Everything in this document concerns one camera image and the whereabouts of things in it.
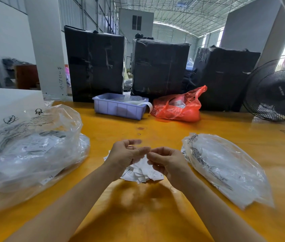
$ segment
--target dark window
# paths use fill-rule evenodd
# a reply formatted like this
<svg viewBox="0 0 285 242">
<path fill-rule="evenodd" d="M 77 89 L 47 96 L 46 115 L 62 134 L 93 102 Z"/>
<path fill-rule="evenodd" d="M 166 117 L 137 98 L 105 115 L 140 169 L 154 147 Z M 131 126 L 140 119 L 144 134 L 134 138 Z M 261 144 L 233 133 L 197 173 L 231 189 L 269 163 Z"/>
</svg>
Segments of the dark window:
<svg viewBox="0 0 285 242">
<path fill-rule="evenodd" d="M 141 31 L 141 16 L 137 17 L 137 30 Z"/>
<path fill-rule="evenodd" d="M 136 15 L 132 16 L 132 29 L 133 30 L 137 29 L 137 16 Z"/>
<path fill-rule="evenodd" d="M 132 29 L 141 31 L 141 16 L 132 16 Z"/>
</svg>

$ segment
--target purple plastic tray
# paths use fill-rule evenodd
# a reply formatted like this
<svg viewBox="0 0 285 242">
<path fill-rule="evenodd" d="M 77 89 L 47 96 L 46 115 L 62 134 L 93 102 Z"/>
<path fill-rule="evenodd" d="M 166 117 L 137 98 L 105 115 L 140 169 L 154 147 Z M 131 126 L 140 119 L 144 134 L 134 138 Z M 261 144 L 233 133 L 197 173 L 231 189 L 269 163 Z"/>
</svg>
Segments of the purple plastic tray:
<svg viewBox="0 0 285 242">
<path fill-rule="evenodd" d="M 110 114 L 135 120 L 141 120 L 147 105 L 132 105 L 110 99 L 125 97 L 123 94 L 104 93 L 93 97 L 94 111 L 100 114 Z"/>
</svg>

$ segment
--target white wall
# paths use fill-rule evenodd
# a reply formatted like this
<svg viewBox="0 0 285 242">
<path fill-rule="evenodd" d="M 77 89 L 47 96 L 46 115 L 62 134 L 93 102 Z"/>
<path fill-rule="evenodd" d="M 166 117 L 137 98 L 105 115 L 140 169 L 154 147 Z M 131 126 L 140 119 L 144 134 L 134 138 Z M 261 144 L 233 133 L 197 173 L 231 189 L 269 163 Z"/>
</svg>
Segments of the white wall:
<svg viewBox="0 0 285 242">
<path fill-rule="evenodd" d="M 194 53 L 198 40 L 196 36 L 167 25 L 154 24 L 153 38 L 170 43 L 189 43 L 191 46 L 188 57 L 194 60 Z"/>
<path fill-rule="evenodd" d="M 61 35 L 64 61 L 67 64 L 64 32 L 61 32 Z M 2 64 L 2 59 L 5 57 L 36 64 L 28 16 L 0 2 L 0 66 L 6 77 L 7 72 Z"/>
<path fill-rule="evenodd" d="M 280 5 L 280 0 L 256 0 L 230 12 L 221 47 L 262 52 Z"/>
<path fill-rule="evenodd" d="M 141 16 L 141 31 L 132 29 L 132 16 Z M 154 13 L 152 12 L 143 12 L 138 10 L 131 9 L 119 9 L 119 34 L 124 35 L 127 39 L 126 43 L 126 56 L 131 55 L 132 53 L 132 40 L 135 38 L 135 35 L 143 34 L 145 37 L 151 37 L 153 35 L 153 21 Z M 128 58 L 126 67 L 129 68 L 130 59 Z"/>
</svg>

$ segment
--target red plastic bag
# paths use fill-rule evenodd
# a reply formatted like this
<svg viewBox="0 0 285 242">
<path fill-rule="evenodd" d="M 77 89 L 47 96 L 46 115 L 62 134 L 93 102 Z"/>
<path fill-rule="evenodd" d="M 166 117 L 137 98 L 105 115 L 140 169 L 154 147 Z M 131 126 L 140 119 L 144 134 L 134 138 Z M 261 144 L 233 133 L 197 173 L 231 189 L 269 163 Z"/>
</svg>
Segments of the red plastic bag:
<svg viewBox="0 0 285 242">
<path fill-rule="evenodd" d="M 184 94 L 173 94 L 157 98 L 153 102 L 152 116 L 187 122 L 200 120 L 201 103 L 198 97 L 207 90 L 199 87 Z"/>
</svg>

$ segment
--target barcode sticker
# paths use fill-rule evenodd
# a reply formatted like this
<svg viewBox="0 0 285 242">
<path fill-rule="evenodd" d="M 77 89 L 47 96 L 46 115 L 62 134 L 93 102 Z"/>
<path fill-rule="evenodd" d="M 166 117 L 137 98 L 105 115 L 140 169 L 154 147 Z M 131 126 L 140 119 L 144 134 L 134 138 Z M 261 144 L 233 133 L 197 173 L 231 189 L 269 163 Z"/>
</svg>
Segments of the barcode sticker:
<svg viewBox="0 0 285 242">
<path fill-rule="evenodd" d="M 27 138 L 15 142 L 5 151 L 5 154 L 22 154 L 25 152 L 39 152 L 44 154 L 60 141 L 61 139 L 56 136 L 32 134 Z"/>
<path fill-rule="evenodd" d="M 59 174 L 62 170 L 58 170 L 53 172 L 48 178 L 45 178 L 44 180 L 40 181 L 40 184 L 45 185 L 47 184 L 50 180 L 52 180 L 57 174 Z"/>
<path fill-rule="evenodd" d="M 52 180 L 55 177 L 55 175 L 50 175 L 48 178 L 44 179 L 43 181 L 40 182 L 40 184 L 45 185 L 47 184 L 50 180 Z"/>
</svg>

